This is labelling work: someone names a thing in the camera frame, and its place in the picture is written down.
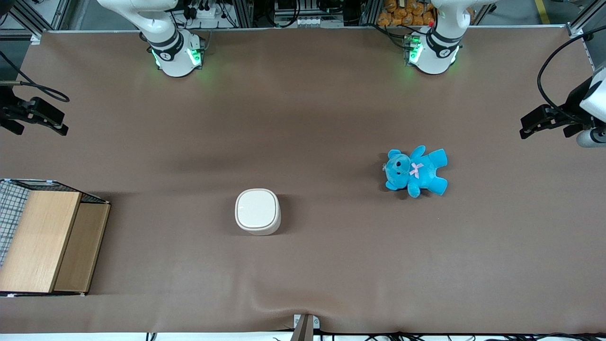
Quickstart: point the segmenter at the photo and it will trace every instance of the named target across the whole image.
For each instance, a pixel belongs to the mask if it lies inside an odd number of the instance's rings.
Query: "blue teddy bear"
[[[413,198],[421,194],[422,188],[438,195],[444,194],[448,181],[436,176],[436,171],[448,164],[446,152],[439,149],[425,156],[423,153],[425,146],[418,146],[410,158],[397,149],[390,150],[387,153],[389,161],[384,166],[387,188],[397,191],[408,187],[408,194]]]

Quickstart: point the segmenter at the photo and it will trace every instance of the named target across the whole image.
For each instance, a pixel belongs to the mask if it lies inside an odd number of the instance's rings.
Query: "green led light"
[[[194,65],[200,64],[200,52],[198,52],[197,50],[187,49],[187,54],[189,55],[191,62]]]
[[[410,62],[416,63],[419,61],[419,56],[423,52],[423,44],[419,43],[411,52],[410,52]]]
[[[456,60],[456,53],[459,51],[459,47],[457,46],[456,50],[453,52],[453,59],[450,60],[450,64],[454,63]]]
[[[154,59],[156,60],[156,65],[158,67],[160,67],[160,60],[158,60],[158,56],[156,55],[156,52],[154,50],[151,50],[151,54],[153,55]]]

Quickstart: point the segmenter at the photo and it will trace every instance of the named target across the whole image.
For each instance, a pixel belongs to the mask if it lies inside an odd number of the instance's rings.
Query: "snack package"
[[[413,15],[411,13],[407,14],[404,18],[402,18],[402,25],[412,25],[413,23]]]
[[[381,12],[381,14],[379,15],[379,19],[377,19],[377,25],[383,27],[383,26],[389,26],[390,24],[391,24],[391,13]]]
[[[423,25],[429,25],[431,22],[435,22],[433,14],[431,12],[423,13]]]
[[[416,0],[408,0],[406,2],[406,12],[412,13],[413,15],[423,14],[424,9],[424,4],[417,2]]]
[[[469,12],[469,15],[471,16],[471,22],[473,22],[476,18],[476,12],[473,10],[473,8],[468,7],[467,11]]]
[[[398,7],[398,9],[393,12],[394,19],[402,19],[405,18],[407,15],[408,12],[406,12],[406,8],[402,7]]]
[[[398,9],[398,3],[396,0],[385,0],[385,9],[389,13],[393,13],[396,9]]]
[[[423,25],[423,17],[420,16],[420,15],[413,16],[413,25],[422,26]]]

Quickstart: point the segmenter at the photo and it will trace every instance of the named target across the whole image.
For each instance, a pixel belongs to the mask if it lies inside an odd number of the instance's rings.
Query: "teddy bear ear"
[[[389,158],[393,158],[394,156],[396,156],[396,155],[400,155],[401,153],[402,153],[402,152],[401,152],[401,151],[399,151],[399,150],[397,150],[397,149],[392,149],[392,150],[390,150],[390,151],[389,151],[389,153],[387,153],[387,156],[388,156]]]

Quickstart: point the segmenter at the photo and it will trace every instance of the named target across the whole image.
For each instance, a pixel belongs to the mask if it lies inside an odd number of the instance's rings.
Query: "teddy bear head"
[[[410,177],[410,158],[395,149],[391,150],[388,156],[389,161],[385,164],[387,187],[394,191],[406,187]]]

